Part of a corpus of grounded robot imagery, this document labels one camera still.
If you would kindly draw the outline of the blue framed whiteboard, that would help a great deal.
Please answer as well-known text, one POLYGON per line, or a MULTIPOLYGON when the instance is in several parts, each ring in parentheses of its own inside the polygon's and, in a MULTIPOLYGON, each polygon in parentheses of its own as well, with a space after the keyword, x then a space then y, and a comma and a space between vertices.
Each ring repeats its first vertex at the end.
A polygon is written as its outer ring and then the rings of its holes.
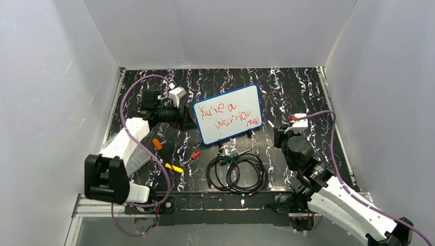
POLYGON ((264 122, 256 84, 197 101, 193 111, 204 145, 256 129, 264 122))

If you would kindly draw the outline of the red marker cap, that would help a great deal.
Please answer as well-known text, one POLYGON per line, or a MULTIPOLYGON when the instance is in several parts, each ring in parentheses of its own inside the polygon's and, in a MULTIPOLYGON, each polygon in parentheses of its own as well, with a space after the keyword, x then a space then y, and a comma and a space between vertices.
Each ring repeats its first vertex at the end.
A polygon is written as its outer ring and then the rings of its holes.
POLYGON ((196 153, 194 153, 194 154, 191 156, 191 159, 192 159, 192 160, 195 160, 195 159, 197 159, 199 156, 200 156, 200 152, 196 152, 196 153))

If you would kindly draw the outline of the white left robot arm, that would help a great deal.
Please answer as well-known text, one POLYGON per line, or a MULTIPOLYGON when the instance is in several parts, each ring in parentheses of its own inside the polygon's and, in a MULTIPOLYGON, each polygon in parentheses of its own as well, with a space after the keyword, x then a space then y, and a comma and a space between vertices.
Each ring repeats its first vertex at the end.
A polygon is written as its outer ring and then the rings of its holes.
POLYGON ((84 188, 88 199, 116 204, 148 201, 151 189, 130 181, 126 164, 151 129, 159 123, 187 131, 197 126, 190 116, 188 106, 181 106, 186 91, 182 87, 171 89, 163 98, 160 91, 146 89, 140 106, 131 112, 112 142, 98 154, 90 154, 84 162, 84 188))

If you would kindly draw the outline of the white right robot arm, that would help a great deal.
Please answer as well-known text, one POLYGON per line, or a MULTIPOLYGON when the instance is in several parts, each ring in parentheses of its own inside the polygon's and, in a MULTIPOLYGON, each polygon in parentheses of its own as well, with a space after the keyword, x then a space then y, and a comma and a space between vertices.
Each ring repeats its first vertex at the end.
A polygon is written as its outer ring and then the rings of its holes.
POLYGON ((301 133, 273 127, 274 146, 284 154, 289 170, 296 172, 301 185, 292 201, 299 210, 318 213, 354 236, 362 245, 410 245, 412 231, 403 225, 411 223, 402 217, 394 221, 376 212, 376 206, 365 201, 347 184, 341 184, 335 171, 314 156, 314 148, 301 133))

